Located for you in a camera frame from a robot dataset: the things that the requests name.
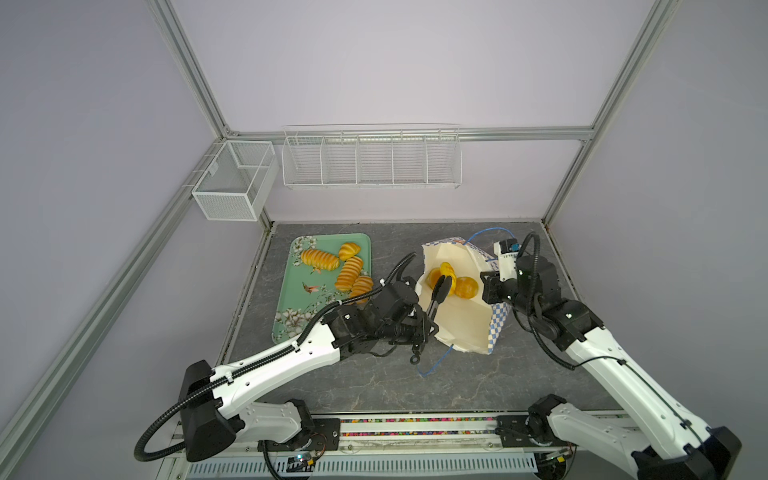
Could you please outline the ridged fake bread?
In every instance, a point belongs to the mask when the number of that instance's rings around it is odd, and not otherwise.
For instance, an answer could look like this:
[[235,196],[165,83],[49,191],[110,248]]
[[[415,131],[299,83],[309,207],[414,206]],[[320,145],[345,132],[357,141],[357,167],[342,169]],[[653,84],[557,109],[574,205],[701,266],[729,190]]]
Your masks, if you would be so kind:
[[353,256],[346,260],[334,284],[336,290],[340,292],[351,291],[363,270],[363,266],[364,261],[358,256]]
[[[367,294],[373,289],[374,282],[370,276],[360,275],[353,283],[352,289],[349,292],[350,298],[360,297]],[[359,298],[355,301],[356,304],[363,304],[368,301],[368,297]]]

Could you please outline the round fake bread roll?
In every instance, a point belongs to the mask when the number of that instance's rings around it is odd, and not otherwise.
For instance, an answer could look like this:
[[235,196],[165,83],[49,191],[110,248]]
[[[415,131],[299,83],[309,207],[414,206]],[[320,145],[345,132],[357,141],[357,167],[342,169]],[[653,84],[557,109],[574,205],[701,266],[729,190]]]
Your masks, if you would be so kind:
[[426,280],[425,280],[426,285],[430,289],[435,289],[436,284],[437,284],[437,282],[438,282],[438,280],[440,279],[441,276],[442,276],[442,273],[441,273],[441,270],[439,268],[431,269],[430,272],[427,274],[427,277],[426,277]]

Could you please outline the oval fake bread roll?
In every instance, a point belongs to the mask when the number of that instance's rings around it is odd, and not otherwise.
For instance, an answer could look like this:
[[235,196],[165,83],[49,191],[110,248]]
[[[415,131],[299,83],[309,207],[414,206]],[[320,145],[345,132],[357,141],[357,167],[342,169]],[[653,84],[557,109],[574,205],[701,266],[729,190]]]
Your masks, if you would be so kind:
[[453,295],[457,286],[457,276],[449,262],[442,262],[439,267],[440,275],[451,281],[448,295]]

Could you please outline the checkered paper bag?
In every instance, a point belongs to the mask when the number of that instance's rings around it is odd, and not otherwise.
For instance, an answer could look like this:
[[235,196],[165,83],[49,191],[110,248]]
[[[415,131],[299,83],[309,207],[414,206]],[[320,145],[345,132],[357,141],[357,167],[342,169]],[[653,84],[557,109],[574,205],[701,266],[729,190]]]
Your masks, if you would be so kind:
[[449,262],[458,277],[472,277],[479,284],[479,293],[470,300],[449,295],[439,306],[436,323],[440,327],[435,339],[451,351],[465,354],[490,355],[505,326],[510,306],[504,302],[489,305],[482,299],[483,283],[480,274],[498,270],[494,252],[478,247],[474,241],[484,232],[479,231],[468,239],[449,237],[422,245],[424,273],[418,279],[419,304],[428,306],[433,289],[426,285],[427,274]]

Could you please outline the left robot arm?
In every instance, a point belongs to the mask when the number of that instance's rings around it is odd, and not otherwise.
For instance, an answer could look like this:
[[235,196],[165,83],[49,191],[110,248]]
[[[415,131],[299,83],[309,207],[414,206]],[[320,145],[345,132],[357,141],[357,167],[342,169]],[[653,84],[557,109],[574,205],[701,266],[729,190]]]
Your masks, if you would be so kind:
[[305,402],[262,402],[276,388],[351,356],[372,353],[380,342],[392,350],[410,347],[418,364],[439,330],[435,317],[453,285],[440,276],[426,308],[416,282],[403,275],[414,259],[406,255],[372,290],[322,307],[301,333],[275,347],[230,364],[190,365],[178,401],[142,433],[133,456],[151,462],[181,452],[199,462],[227,450],[241,437],[302,446],[314,433]]

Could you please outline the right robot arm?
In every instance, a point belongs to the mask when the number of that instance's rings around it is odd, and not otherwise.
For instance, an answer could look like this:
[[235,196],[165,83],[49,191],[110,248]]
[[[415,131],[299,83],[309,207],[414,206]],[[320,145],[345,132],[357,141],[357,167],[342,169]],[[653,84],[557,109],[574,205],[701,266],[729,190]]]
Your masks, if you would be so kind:
[[616,426],[550,394],[528,409],[523,429],[499,420],[504,440],[526,437],[537,446],[583,447],[635,479],[726,479],[742,449],[728,428],[711,427],[661,387],[619,345],[589,307],[563,297],[556,267],[541,239],[495,243],[498,268],[480,275],[483,300],[505,304],[559,366],[588,372],[635,422]]

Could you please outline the green floral tray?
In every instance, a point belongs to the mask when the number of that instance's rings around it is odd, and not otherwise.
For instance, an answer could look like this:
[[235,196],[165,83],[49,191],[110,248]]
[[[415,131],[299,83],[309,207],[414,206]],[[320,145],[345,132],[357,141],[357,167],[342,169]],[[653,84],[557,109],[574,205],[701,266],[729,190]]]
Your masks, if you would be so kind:
[[356,255],[364,261],[360,275],[372,273],[372,244],[364,233],[305,235],[294,239],[284,272],[282,288],[272,326],[272,340],[278,344],[299,335],[309,320],[326,304],[349,297],[349,292],[337,291],[334,284],[344,265],[333,271],[313,269],[300,260],[307,249],[319,249],[338,256],[346,242],[357,243],[361,251]]

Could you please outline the small white mesh basket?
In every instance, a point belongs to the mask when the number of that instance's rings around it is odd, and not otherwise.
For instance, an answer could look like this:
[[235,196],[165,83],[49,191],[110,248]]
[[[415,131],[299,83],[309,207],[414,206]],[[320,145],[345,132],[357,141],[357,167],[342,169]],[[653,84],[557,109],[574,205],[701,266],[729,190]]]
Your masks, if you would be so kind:
[[192,195],[211,221],[259,221],[279,173],[268,141],[226,140],[193,188]]

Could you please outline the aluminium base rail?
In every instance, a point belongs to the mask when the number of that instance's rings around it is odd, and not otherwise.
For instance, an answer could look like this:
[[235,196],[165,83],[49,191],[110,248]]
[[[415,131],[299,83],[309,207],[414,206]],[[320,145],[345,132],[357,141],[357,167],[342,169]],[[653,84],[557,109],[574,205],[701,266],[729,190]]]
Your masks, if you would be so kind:
[[[538,479],[535,459],[569,455],[565,479],[630,479],[621,469],[584,446],[538,447],[523,438],[495,433],[497,417],[511,416],[522,431],[522,411],[430,413],[332,413],[316,421],[339,420],[338,428],[315,438],[311,449],[330,442],[311,472],[289,473],[299,452],[272,452],[273,468],[284,479]],[[253,441],[238,441],[224,453],[197,463],[183,454],[162,460],[154,479],[273,479]]]

